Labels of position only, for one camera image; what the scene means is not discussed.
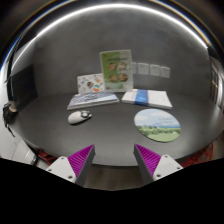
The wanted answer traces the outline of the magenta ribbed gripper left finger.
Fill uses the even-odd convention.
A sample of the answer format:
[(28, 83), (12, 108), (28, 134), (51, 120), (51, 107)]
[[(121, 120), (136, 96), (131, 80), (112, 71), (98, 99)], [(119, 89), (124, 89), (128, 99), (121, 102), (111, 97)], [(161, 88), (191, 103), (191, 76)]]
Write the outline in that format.
[(47, 168), (47, 171), (78, 186), (83, 186), (94, 156), (95, 145), (90, 145), (69, 157), (59, 157)]

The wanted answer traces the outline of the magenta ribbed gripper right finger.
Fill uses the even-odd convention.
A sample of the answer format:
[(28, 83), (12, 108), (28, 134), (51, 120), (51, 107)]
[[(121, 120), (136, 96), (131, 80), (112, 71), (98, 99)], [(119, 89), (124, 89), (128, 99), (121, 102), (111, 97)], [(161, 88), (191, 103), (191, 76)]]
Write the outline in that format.
[(141, 146), (134, 145), (133, 152), (144, 184), (152, 183), (182, 169), (169, 155), (162, 155)]

